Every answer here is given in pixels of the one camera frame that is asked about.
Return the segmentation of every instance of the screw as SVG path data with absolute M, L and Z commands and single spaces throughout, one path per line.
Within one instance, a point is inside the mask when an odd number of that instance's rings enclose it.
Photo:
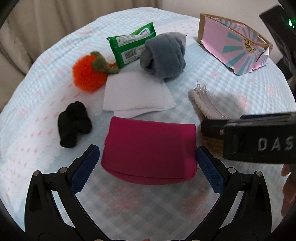
M 228 171 L 232 174 L 236 173 L 236 170 L 233 167 L 228 168 Z
M 260 171 L 256 171 L 256 175 L 259 176 L 259 177 L 261 177 L 263 174 Z
M 36 177 L 36 176 L 38 176 L 38 175 L 39 175 L 39 173 L 40 173 L 40 171 L 34 171 L 34 172 L 33 172 L 33 176 L 35 176 L 35 177 Z
M 60 173 L 65 173 L 66 171 L 67 171 L 66 167 L 61 167 L 59 170 Z

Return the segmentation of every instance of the black cloth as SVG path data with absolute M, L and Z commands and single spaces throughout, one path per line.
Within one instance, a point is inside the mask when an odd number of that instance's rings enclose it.
M 60 145 L 66 148 L 76 146 L 78 133 L 90 133 L 92 124 L 84 104 L 79 101 L 69 104 L 66 110 L 59 115 L 58 129 Z

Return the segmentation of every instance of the gray rolled fabric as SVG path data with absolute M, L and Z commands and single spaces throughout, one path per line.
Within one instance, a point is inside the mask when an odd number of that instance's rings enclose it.
M 186 67 L 186 35 L 170 32 L 157 35 L 145 42 L 140 65 L 148 73 L 161 79 L 178 76 Z

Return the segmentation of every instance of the finger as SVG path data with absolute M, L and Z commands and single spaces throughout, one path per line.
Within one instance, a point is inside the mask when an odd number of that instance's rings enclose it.
M 296 198 L 296 184 L 290 176 L 283 187 L 283 194 L 284 199 L 286 199 L 289 203 L 292 203 Z
M 285 217 L 285 216 L 288 214 L 288 212 L 290 211 L 290 209 L 291 209 L 293 203 L 294 203 L 294 202 L 289 203 L 286 199 L 283 200 L 283 206 L 282 206 L 282 208 L 281 208 L 281 215 L 282 215 L 283 217 Z
M 290 165 L 285 164 L 281 170 L 282 176 L 287 176 L 290 173 Z

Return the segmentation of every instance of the orange pom-pom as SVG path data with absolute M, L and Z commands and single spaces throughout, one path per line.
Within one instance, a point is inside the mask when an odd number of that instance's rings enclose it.
M 95 58 L 95 55 L 86 55 L 80 58 L 73 66 L 74 84 L 83 91 L 96 91 L 107 81 L 107 73 L 93 70 L 91 64 Z

